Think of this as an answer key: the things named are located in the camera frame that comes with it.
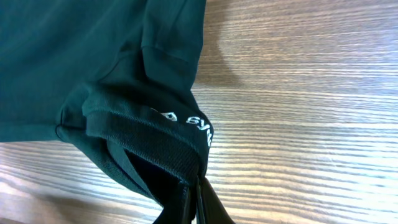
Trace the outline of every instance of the wooden table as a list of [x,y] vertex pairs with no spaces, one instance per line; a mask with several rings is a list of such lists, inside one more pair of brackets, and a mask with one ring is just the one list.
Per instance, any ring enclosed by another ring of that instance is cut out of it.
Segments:
[[[236,223],[398,223],[396,0],[209,1],[193,92]],[[2,224],[161,211],[56,141],[0,144],[0,180]]]

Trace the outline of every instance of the wood grain surface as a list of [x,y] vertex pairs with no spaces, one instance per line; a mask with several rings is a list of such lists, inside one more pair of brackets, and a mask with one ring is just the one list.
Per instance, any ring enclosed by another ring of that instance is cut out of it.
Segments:
[[[208,1],[193,92],[236,223],[398,223],[398,2]],[[0,223],[152,223],[61,142],[0,144]]]

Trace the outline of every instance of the light wood surface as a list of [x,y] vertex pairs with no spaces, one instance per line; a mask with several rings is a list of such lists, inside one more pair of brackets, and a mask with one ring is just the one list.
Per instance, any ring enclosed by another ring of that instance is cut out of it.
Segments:
[[[398,223],[398,2],[208,1],[193,92],[236,223]],[[61,142],[0,144],[0,223],[152,223]]]

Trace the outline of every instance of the dark green polo shirt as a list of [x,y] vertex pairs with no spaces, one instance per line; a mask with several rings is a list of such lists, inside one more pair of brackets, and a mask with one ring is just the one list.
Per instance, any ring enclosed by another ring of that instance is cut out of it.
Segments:
[[190,91],[204,11],[204,0],[0,0],[0,141],[70,142],[165,205],[206,172],[213,128]]

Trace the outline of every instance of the seam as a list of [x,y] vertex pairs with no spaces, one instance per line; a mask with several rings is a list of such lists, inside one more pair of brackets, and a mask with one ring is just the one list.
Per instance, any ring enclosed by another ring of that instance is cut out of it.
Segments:
[[187,63],[187,64],[191,64],[191,62],[189,62],[189,61],[187,61],[187,60],[185,60],[185,59],[183,59],[183,58],[181,58],[181,57],[179,57],[179,56],[172,55],[172,54],[166,52],[164,49],[162,49],[162,48],[160,48],[160,47],[155,47],[155,46],[153,46],[153,45],[144,45],[144,46],[141,47],[141,49],[146,48],[146,47],[150,47],[150,48],[152,48],[152,49],[158,50],[158,51],[160,51],[160,52],[162,52],[162,53],[164,53],[164,54],[166,54],[166,55],[168,55],[168,56],[170,56],[170,57],[173,57],[173,58],[175,58],[175,59],[181,60],[181,61],[183,61],[183,62],[185,62],[185,63]]

